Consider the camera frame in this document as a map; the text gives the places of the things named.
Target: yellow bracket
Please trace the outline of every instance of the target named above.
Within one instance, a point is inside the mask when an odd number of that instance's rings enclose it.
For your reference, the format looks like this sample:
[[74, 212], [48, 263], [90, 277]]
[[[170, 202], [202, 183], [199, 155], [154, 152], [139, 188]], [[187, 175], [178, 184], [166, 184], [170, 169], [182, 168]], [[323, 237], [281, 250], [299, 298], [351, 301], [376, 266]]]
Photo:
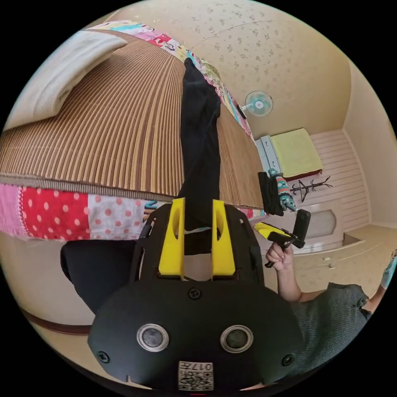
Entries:
[[212, 275], [233, 276], [236, 267], [227, 225], [225, 203], [220, 200], [213, 200], [212, 211]]
[[185, 199], [173, 200], [170, 219], [161, 252], [159, 273], [162, 276], [184, 276]]
[[269, 234], [271, 232], [278, 233], [282, 236], [291, 237], [291, 235], [284, 232], [284, 230], [279, 229], [278, 227], [274, 227], [274, 226], [269, 225], [268, 223], [264, 223], [264, 222], [259, 222], [256, 225], [254, 225], [254, 229], [258, 233], [260, 233], [261, 236], [265, 237], [265, 239], [267, 239], [269, 237]]

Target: label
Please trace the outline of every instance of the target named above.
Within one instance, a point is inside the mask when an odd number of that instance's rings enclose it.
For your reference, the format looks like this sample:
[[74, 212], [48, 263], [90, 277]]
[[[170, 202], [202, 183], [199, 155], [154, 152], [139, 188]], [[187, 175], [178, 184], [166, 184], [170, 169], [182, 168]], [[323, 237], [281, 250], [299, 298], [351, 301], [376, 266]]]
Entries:
[[178, 367], [178, 386], [183, 391], [214, 390], [212, 363], [180, 361]]

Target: hand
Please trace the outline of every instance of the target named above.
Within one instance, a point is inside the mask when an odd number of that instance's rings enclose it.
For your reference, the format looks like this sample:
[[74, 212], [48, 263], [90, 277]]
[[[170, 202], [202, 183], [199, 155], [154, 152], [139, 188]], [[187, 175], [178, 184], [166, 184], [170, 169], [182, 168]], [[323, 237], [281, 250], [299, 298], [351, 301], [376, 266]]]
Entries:
[[291, 245], [283, 251], [277, 243], [273, 243], [266, 254], [266, 259], [273, 263], [277, 271], [292, 268], [293, 257], [294, 250]]

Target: striped bamboo mat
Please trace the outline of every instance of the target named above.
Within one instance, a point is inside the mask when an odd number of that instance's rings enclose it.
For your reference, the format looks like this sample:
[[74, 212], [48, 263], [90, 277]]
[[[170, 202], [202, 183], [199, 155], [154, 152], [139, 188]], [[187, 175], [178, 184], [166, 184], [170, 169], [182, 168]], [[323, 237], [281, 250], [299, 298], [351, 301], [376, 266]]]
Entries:
[[[133, 36], [93, 69], [51, 119], [3, 132], [0, 182], [170, 200], [183, 183], [177, 58]], [[255, 147], [221, 105], [221, 199], [262, 207]]]

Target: yellow cushion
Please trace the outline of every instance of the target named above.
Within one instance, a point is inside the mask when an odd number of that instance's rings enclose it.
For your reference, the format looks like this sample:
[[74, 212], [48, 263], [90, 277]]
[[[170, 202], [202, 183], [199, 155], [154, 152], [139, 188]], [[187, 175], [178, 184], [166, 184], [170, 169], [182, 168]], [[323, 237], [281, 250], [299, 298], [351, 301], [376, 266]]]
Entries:
[[304, 128], [270, 137], [284, 178], [323, 169], [320, 156]]

